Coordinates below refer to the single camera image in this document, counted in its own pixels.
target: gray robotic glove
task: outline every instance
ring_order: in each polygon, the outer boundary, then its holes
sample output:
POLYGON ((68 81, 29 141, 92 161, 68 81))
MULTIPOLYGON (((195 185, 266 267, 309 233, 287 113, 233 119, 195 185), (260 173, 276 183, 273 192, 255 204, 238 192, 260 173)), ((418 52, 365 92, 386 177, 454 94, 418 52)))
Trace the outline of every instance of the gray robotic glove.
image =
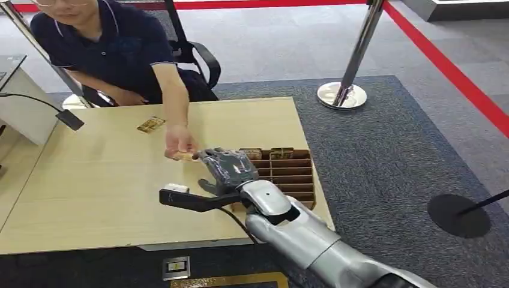
POLYGON ((200 179, 199 185, 218 196, 234 193, 243 183, 259 178, 258 170, 241 151, 206 149, 194 154, 193 158, 202 160, 215 178, 215 185, 205 179, 200 179))

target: red barrier line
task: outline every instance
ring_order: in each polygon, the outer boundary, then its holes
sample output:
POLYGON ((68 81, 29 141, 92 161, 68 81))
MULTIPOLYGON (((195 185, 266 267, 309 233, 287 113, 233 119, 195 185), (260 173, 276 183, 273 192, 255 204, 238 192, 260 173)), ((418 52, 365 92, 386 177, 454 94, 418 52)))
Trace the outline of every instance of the red barrier line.
MULTIPOLYGON (((267 8, 267 7, 296 7, 365 4, 367 0, 245 0, 245 1, 199 1, 175 2, 177 10, 192 9, 225 9, 225 8, 267 8)), ((147 10, 165 10, 164 3, 133 3, 132 5, 147 10)), ((15 8, 23 13, 37 12, 35 4, 15 4, 15 8)))
POLYGON ((498 107, 472 80, 454 65, 428 38, 410 23, 389 2, 385 11, 440 72, 506 137, 509 138, 509 116, 498 107))

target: robotic arm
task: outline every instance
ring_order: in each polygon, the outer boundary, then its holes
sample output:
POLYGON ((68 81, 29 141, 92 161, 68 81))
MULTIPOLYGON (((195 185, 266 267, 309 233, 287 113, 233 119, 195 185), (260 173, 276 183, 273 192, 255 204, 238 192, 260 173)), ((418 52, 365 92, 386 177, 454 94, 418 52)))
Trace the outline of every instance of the robotic arm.
POLYGON ((206 198, 162 189, 162 204, 205 212, 240 201, 247 208, 245 225, 249 232, 301 269, 314 272, 330 287, 436 288, 415 274, 377 262, 342 242, 299 201, 285 196, 273 183, 260 180, 242 152, 207 149, 196 158, 214 175, 219 196, 206 198))

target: white panel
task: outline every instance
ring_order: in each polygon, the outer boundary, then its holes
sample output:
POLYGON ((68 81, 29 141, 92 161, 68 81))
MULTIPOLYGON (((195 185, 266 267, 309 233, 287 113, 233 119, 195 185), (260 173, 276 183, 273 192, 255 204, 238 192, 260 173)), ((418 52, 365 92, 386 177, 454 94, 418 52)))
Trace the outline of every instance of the white panel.
MULTIPOLYGON (((24 94, 54 104, 22 69, 14 73, 1 92, 24 94)), ((45 144, 53 131, 56 114, 55 109, 32 99, 0 98, 0 119, 38 145, 45 144)))

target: black round base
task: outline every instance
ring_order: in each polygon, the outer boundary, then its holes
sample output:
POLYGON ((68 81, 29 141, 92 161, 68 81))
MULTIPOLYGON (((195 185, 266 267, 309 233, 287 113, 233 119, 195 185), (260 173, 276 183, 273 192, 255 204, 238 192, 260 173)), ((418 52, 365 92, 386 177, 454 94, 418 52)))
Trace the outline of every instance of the black round base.
POLYGON ((428 214, 442 230, 458 237, 477 238, 486 235, 492 226, 483 209, 474 210, 463 216, 457 213, 474 206, 468 198, 445 194, 436 196, 428 203, 428 214))

